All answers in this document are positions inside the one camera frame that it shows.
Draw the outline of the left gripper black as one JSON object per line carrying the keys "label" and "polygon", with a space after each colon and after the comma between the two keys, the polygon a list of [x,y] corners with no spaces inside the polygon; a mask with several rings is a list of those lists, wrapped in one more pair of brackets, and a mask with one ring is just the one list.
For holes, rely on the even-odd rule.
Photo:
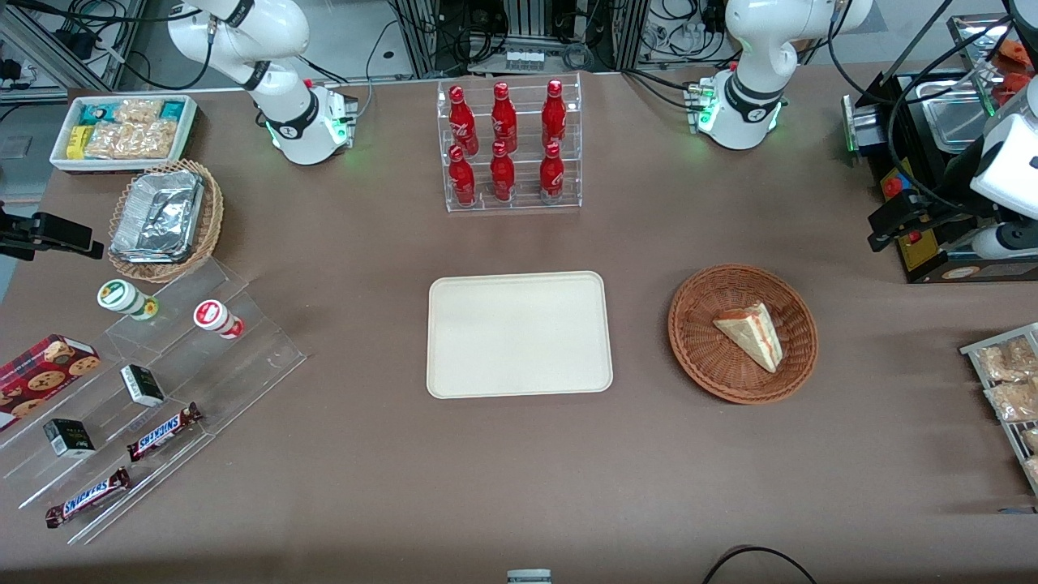
{"label": "left gripper black", "polygon": [[983,147],[983,143],[972,143],[946,164],[941,179],[941,199],[946,207],[944,214],[954,221],[925,223],[929,221],[932,204],[923,196],[890,197],[879,208],[872,211],[868,218],[872,232],[867,241],[872,251],[879,252],[890,245],[897,247],[902,243],[905,247],[921,248],[930,239],[939,252],[952,252],[964,247],[969,237],[976,232],[976,221],[957,219],[990,218],[996,215],[993,203],[971,188],[971,180],[981,164]]}

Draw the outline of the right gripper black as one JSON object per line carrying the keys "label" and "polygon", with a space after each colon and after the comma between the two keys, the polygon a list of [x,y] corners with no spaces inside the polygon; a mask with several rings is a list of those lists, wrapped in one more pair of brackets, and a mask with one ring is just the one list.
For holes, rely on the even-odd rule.
{"label": "right gripper black", "polygon": [[[31,230],[34,226],[34,239]],[[105,247],[93,239],[93,230],[66,218],[36,212],[27,216],[10,214],[1,204],[1,255],[33,262],[36,251],[65,251],[103,259]]]}

